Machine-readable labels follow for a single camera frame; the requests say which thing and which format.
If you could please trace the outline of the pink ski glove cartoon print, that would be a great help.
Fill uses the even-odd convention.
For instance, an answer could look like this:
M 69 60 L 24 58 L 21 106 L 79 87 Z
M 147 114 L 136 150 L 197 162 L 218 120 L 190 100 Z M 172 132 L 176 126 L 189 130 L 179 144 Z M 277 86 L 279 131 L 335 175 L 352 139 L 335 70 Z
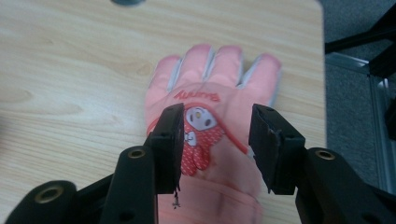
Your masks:
M 258 56 L 249 69 L 237 46 L 207 44 L 160 60 L 148 86 L 147 129 L 169 105 L 183 104 L 181 190 L 158 199 L 160 224 L 261 224 L 262 177 L 248 144 L 252 107 L 270 105 L 280 61 Z

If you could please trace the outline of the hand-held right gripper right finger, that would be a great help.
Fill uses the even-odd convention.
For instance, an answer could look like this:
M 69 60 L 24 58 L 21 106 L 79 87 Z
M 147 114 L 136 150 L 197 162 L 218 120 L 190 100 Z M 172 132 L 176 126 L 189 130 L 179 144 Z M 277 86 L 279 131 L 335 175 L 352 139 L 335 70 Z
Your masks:
M 254 104 L 248 144 L 268 192 L 292 195 L 296 188 L 296 165 L 302 160 L 305 138 L 275 109 Z

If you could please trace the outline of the grey round table grommet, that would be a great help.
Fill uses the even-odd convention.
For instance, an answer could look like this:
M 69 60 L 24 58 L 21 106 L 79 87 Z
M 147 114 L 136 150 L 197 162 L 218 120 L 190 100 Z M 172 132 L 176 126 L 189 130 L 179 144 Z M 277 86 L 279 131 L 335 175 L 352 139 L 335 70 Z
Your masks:
M 134 7 L 146 2 L 146 0 L 111 0 L 111 2 L 119 6 Z

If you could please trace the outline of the black metal stand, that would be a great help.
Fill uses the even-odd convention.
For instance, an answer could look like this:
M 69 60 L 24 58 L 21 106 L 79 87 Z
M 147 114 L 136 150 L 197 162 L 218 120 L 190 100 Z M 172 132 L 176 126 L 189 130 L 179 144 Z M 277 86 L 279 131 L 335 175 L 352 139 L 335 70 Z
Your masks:
M 388 39 L 392 44 L 368 62 L 370 75 L 388 78 L 396 75 L 396 3 L 368 31 L 325 44 L 325 53 Z

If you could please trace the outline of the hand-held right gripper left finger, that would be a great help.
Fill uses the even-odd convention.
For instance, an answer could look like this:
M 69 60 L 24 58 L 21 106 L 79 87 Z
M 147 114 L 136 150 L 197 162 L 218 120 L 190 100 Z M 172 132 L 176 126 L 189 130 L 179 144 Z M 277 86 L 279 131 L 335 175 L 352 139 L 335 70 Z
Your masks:
M 155 160 L 157 194 L 172 194 L 179 189 L 184 146 L 184 105 L 166 107 L 154 129 L 149 133 L 148 146 Z

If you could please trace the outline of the aluminium floor rail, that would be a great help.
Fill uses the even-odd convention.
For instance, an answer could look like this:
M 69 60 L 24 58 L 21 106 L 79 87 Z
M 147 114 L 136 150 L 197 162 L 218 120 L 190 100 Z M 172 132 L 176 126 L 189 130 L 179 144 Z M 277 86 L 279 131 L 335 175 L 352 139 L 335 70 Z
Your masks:
M 332 52 L 325 56 L 325 63 L 363 74 L 368 79 L 374 116 L 375 152 L 379 187 L 396 195 L 396 140 L 389 138 L 385 114 L 390 106 L 389 81 L 370 74 L 369 62 L 345 54 Z

